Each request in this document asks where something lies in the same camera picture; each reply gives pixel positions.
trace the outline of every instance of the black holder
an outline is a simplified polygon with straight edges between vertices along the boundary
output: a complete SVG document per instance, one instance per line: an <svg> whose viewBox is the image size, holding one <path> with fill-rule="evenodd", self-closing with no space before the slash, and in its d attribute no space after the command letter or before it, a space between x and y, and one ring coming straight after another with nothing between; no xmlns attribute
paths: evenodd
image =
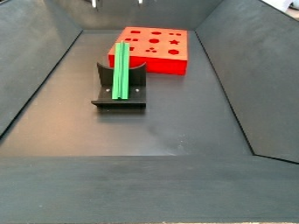
<svg viewBox="0 0 299 224"><path fill-rule="evenodd" d="M112 100L114 68L98 63L98 74L102 88L92 104L99 108L146 107L146 63L128 69L128 100Z"/></svg>

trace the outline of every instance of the gray surface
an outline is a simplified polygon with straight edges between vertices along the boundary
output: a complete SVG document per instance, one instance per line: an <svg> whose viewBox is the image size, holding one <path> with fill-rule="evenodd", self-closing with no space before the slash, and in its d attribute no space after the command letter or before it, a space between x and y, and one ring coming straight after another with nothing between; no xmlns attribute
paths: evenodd
<svg viewBox="0 0 299 224"><path fill-rule="evenodd" d="M255 153L299 162L298 22L226 0L198 33Z"/></svg>
<svg viewBox="0 0 299 224"><path fill-rule="evenodd" d="M80 35L0 143L0 156L251 155L195 32L186 76L147 75L147 108L99 113L96 62L120 31Z"/></svg>
<svg viewBox="0 0 299 224"><path fill-rule="evenodd" d="M0 171L3 223L299 221L299 166L262 157L15 157Z"/></svg>
<svg viewBox="0 0 299 224"><path fill-rule="evenodd" d="M84 0L55 0L84 29L120 30L150 26L195 30L222 0L100 0L95 10Z"/></svg>
<svg viewBox="0 0 299 224"><path fill-rule="evenodd" d="M51 0L0 6L0 136L80 34Z"/></svg>

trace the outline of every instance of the green bar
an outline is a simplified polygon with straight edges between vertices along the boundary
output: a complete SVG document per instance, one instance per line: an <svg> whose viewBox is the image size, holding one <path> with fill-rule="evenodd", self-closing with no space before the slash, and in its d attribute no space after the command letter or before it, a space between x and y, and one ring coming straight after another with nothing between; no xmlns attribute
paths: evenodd
<svg viewBox="0 0 299 224"><path fill-rule="evenodd" d="M116 62L114 72L112 99L128 99L128 60L130 60L130 44L116 44Z"/></svg>

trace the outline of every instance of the red block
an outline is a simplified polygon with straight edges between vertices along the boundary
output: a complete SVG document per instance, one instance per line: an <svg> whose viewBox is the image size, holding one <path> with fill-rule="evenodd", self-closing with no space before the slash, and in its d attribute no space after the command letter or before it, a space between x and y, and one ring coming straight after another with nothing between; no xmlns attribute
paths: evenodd
<svg viewBox="0 0 299 224"><path fill-rule="evenodd" d="M183 30L127 27L116 42L130 43L130 67L147 63L147 72L186 74L188 61L188 32ZM108 52L110 66L115 66L115 46Z"/></svg>

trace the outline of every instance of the star-shaped hole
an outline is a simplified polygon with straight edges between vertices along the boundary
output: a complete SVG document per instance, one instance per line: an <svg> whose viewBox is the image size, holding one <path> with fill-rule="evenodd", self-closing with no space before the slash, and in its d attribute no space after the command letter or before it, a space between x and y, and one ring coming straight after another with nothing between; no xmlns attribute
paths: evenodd
<svg viewBox="0 0 299 224"><path fill-rule="evenodd" d="M171 42L171 45L179 45L179 43L180 43L180 41L178 41L178 40L171 40L170 42Z"/></svg>

